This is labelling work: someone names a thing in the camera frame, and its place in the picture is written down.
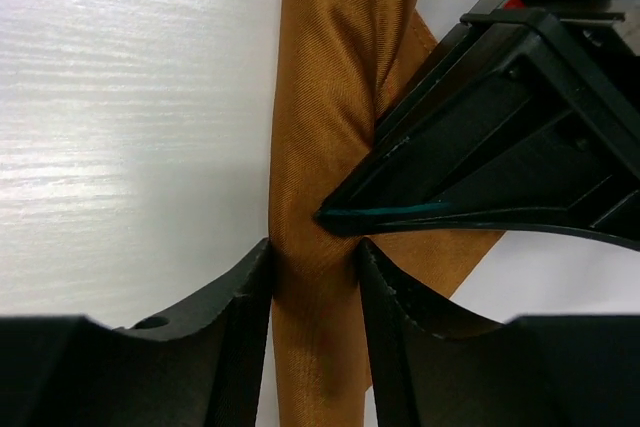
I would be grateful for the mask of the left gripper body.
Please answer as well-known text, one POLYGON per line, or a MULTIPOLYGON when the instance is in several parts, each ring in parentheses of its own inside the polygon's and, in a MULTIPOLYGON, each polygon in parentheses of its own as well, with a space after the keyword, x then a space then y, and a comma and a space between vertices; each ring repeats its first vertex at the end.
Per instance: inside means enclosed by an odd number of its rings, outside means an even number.
POLYGON ((479 0, 460 20, 519 21, 527 9, 551 14, 600 52, 639 55, 639 0, 479 0))

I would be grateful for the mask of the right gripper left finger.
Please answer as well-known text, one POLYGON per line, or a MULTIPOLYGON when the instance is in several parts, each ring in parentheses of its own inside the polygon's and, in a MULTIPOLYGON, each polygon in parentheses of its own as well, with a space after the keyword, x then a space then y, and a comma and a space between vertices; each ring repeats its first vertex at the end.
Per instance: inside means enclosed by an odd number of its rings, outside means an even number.
POLYGON ((5 426, 252 426, 271 308, 270 243, 130 328, 1 320, 5 426))

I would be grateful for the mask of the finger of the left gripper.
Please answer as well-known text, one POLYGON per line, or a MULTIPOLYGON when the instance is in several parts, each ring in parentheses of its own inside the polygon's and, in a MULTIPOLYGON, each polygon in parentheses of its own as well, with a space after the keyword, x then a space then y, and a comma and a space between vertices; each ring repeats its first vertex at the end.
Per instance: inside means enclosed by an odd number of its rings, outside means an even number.
POLYGON ((639 246, 639 59, 540 9, 469 14, 460 41, 322 203, 339 236, 559 233, 639 246))

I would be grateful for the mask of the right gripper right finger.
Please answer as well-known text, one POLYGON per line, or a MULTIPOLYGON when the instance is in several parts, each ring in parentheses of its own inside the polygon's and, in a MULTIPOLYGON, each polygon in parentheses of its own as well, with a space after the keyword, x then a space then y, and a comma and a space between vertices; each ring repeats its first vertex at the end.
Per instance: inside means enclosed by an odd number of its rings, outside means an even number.
POLYGON ((372 241, 354 253, 382 426, 635 426, 632 315, 473 313, 397 267, 372 241))

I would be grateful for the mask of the brown cloth napkin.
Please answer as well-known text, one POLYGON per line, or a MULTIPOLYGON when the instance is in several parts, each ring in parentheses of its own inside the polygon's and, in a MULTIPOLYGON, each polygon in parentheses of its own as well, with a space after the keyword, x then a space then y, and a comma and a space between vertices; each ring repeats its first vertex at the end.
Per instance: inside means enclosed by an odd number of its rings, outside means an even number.
POLYGON ((359 426, 370 387, 355 241, 313 219, 435 41, 417 0, 282 0, 269 235, 279 419, 359 426))

